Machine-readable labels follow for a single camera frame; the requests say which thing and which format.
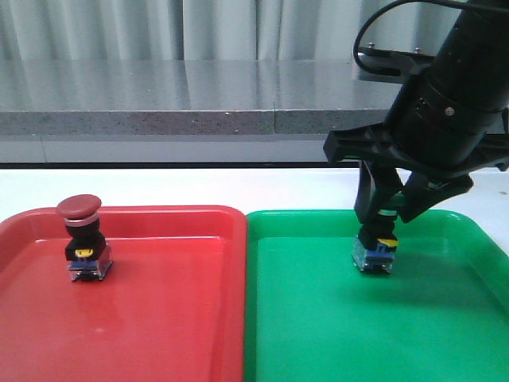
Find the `red plastic surface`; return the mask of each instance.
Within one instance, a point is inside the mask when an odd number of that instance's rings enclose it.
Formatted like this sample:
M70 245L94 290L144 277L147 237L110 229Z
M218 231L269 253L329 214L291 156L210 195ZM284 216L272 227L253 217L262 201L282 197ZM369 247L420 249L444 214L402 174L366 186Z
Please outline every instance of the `red plastic surface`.
M62 200L56 207L56 213L68 219L83 219L94 214L101 206L96 195L81 194Z
M114 260L102 282L71 282L55 209L0 224L0 380L241 381L245 216L99 213Z

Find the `yellow label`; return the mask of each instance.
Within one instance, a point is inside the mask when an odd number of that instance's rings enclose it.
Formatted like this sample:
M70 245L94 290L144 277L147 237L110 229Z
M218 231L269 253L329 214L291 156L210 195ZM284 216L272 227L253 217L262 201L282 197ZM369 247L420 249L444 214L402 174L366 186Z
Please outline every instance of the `yellow label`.
M398 244L399 244L399 242L397 240L393 240L393 239L380 239L380 238L378 238L377 240L379 241L379 243L385 244L388 247L397 247Z
M76 257L90 257L94 254L93 249L76 249L74 251Z

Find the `black cable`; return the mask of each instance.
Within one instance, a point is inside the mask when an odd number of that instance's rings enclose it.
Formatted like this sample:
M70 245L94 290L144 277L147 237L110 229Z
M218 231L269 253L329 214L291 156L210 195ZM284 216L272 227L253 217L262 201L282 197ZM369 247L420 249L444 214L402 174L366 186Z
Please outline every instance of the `black cable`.
M397 6L402 6L404 4L410 4L411 2L427 2L429 4L434 4L437 6L446 6L448 8L455 8L457 10L474 10L481 12L492 12L497 14L506 14L509 16L509 8L501 8L498 6L482 6L479 4L470 4L468 2L457 2L453 0L398 0L396 2L392 2L387 4L386 6L377 10L374 14L371 15L370 18L364 23L364 25L360 28L359 33L357 33L356 40L353 45L353 59L359 65L359 67L366 72L379 74L382 76L390 76L394 75L394 70L389 68L370 68L365 65L359 57L359 46L360 42L364 37L364 34L369 29L371 24L373 24L380 16L385 14L386 12L396 8Z

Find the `white curtain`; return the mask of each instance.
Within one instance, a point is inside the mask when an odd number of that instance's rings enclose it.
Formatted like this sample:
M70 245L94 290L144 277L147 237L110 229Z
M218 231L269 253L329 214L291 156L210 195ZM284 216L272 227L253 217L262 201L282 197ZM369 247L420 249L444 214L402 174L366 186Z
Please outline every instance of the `white curtain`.
M390 0L0 0L0 59L349 60ZM458 12L411 4L366 37L434 54Z

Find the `green tray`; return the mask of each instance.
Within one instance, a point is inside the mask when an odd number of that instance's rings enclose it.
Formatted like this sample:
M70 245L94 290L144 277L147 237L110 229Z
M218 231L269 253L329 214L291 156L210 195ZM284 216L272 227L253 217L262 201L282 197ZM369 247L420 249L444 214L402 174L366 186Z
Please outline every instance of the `green tray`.
M509 380L509 258L472 220L398 223L392 275L365 275L353 211L247 218L245 381Z

